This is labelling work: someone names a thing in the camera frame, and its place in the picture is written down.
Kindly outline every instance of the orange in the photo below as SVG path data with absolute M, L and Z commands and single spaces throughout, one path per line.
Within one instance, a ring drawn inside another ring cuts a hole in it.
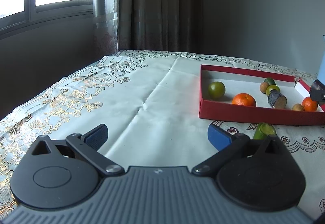
M 232 104 L 256 107 L 255 99 L 247 93 L 240 93 L 234 96 Z
M 318 102 L 311 100 L 310 97 L 306 97 L 303 99 L 301 103 L 305 111 L 316 111 L 318 107 Z

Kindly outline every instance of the table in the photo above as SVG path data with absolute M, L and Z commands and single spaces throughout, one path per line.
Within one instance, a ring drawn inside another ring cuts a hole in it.
M 166 51 L 121 51 L 63 78 L 17 107 L 0 122 L 0 217 L 16 208 L 10 177 L 40 134 L 51 139 L 86 133 L 101 123 L 109 130 L 99 152 L 125 169 L 188 166 L 217 151 L 209 143 L 211 120 L 199 119 L 200 64 L 258 69 L 299 76 L 296 69 L 225 56 Z M 214 121 L 231 134 L 252 137 L 256 124 Z M 324 126 L 276 126 L 303 171 L 307 187 L 300 208 L 312 218 L 325 211 Z

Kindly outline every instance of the wall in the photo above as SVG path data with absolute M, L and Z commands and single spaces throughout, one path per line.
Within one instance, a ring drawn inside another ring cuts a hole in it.
M 203 0 L 204 53 L 317 73 L 325 0 Z
M 0 120 L 95 60 L 92 27 L 92 15 L 74 16 L 0 40 Z

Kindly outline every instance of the red box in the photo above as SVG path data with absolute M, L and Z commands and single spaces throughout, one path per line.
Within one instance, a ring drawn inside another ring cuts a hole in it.
M 259 91 L 259 84 L 268 77 L 275 80 L 281 89 L 281 93 L 288 99 L 288 109 L 271 108 L 267 96 Z M 224 84 L 227 83 L 225 84 L 224 102 L 210 100 L 207 93 L 208 84 L 217 80 Z M 295 77 L 290 75 L 235 67 L 201 65 L 199 117 L 202 119 L 245 123 L 325 125 L 325 112 L 323 112 L 325 105 L 322 108 L 319 106 L 316 112 L 291 110 L 291 105 L 301 103 L 303 98 L 309 96 L 309 89 L 310 87 L 303 80 L 295 80 Z M 257 106 L 231 104 L 232 98 L 238 93 L 252 95 Z

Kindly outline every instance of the curtain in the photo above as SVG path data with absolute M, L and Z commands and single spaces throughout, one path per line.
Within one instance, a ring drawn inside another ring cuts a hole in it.
M 198 53 L 202 0 L 94 0 L 98 53 L 165 50 Z

